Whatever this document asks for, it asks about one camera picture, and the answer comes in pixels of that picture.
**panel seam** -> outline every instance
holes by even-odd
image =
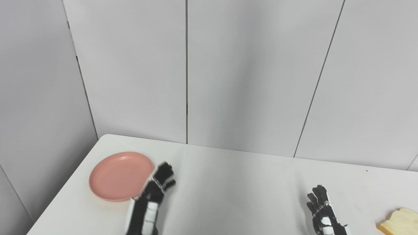
[[[19,196],[18,192],[17,192],[17,191],[16,191],[16,189],[14,188],[14,186],[13,186],[12,182],[10,181],[9,177],[7,176],[7,174],[6,174],[5,170],[3,169],[3,166],[2,166],[1,164],[0,164],[0,169],[3,171],[4,175],[6,176],[7,181],[9,181],[10,186],[12,187],[13,191],[15,192],[16,197],[19,199],[20,203],[22,204],[23,208],[25,209],[26,213],[28,214],[29,218],[31,219],[31,221],[32,221],[32,225],[33,225],[33,224],[35,224],[35,221],[34,221],[34,220],[33,220],[33,218],[31,217],[31,215],[30,215],[30,213],[29,213],[28,209],[25,207],[25,204],[23,204],[22,199],[20,198],[20,196]]]
[[[415,162],[417,157],[418,157],[418,154],[414,157],[414,160],[412,160],[411,164],[409,164],[408,168],[406,169],[407,171],[409,171],[409,168],[411,168],[412,164]]]
[[[61,2],[62,2],[62,8],[64,10],[65,18],[67,20],[68,30],[70,32],[70,38],[71,38],[71,41],[73,43],[73,49],[74,49],[74,53],[76,55],[76,61],[77,61],[77,66],[78,66],[78,69],[79,69],[79,72],[80,72],[81,82],[83,83],[84,94],[86,95],[87,106],[89,107],[90,116],[92,118],[94,133],[96,134],[96,139],[99,140],[99,135],[97,134],[96,124],[94,123],[92,108],[90,106],[89,96],[87,95],[86,85],[84,83],[84,78],[83,78],[83,74],[81,72],[80,62],[79,62],[79,59],[78,59],[78,56],[77,56],[76,45],[74,44],[73,34],[71,33],[70,22],[68,21],[67,11],[65,10],[64,0],[62,0]]]
[[[322,72],[324,71],[326,59],[328,58],[328,53],[329,53],[329,50],[331,48],[332,40],[334,39],[334,36],[335,36],[335,32],[337,30],[338,22],[340,20],[341,13],[342,13],[342,10],[344,8],[344,4],[345,4],[345,0],[343,0],[343,2],[342,2],[341,9],[340,9],[340,12],[338,14],[337,22],[335,23],[334,31],[332,32],[331,40],[329,42],[328,49],[327,49],[326,54],[325,54],[325,59],[324,59],[324,62],[322,64],[321,71],[319,72],[318,80],[316,81],[315,89],[313,90],[311,103],[309,104],[308,112],[306,113],[306,117],[305,117],[305,120],[303,122],[302,130],[301,130],[301,134],[299,135],[298,143],[296,144],[295,153],[293,154],[293,157],[296,157],[296,152],[298,150],[299,143],[301,141],[303,131],[305,130],[306,121],[308,120],[309,112],[311,110],[312,103],[313,103],[314,98],[315,98],[316,90],[318,89],[319,81],[321,80]]]
[[[186,2],[186,144],[189,143],[189,24],[188,0]]]

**wall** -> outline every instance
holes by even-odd
[[[0,234],[26,234],[33,222],[0,167]]]
[[[407,169],[416,3],[343,2],[64,0],[99,136]]]
[[[19,199],[36,221],[97,136],[62,2],[4,0],[0,22],[0,165],[18,195],[0,172],[0,233],[18,235]]]
[[[64,0],[98,136],[186,141],[184,0]]]
[[[418,153],[417,6],[346,1],[296,157],[409,167]]]

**robot finger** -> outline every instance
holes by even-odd
[[[308,206],[309,210],[312,212],[312,215],[315,214],[316,210],[312,202],[307,202],[306,205]]]
[[[317,188],[312,188],[312,192],[314,192],[316,198],[318,199],[319,206],[324,206],[324,201],[322,199],[322,195]]]
[[[319,210],[319,204],[316,196],[313,193],[308,193],[308,198],[312,202],[315,211]]]
[[[318,185],[316,188],[318,189],[318,192],[321,194],[322,201],[324,203],[329,202],[328,194],[326,193],[325,187],[322,185]]]

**gray wall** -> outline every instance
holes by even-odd
[[[1,1],[0,34],[0,234],[19,235],[97,137],[62,2]]]
[[[404,170],[418,154],[414,1],[64,4],[99,135]]]

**white strip on robot hand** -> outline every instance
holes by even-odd
[[[323,227],[322,232],[324,233],[324,235],[335,235],[332,226]]]
[[[332,225],[331,220],[329,219],[328,216],[324,216],[321,218],[321,223],[323,225]]]
[[[152,235],[154,231],[155,219],[157,217],[158,203],[148,202],[147,211],[145,212],[144,223],[141,233],[143,235]]]
[[[331,226],[332,223],[328,216],[322,217],[321,223],[325,225],[324,227],[322,227],[322,232],[324,233],[324,235],[334,235],[334,228]]]

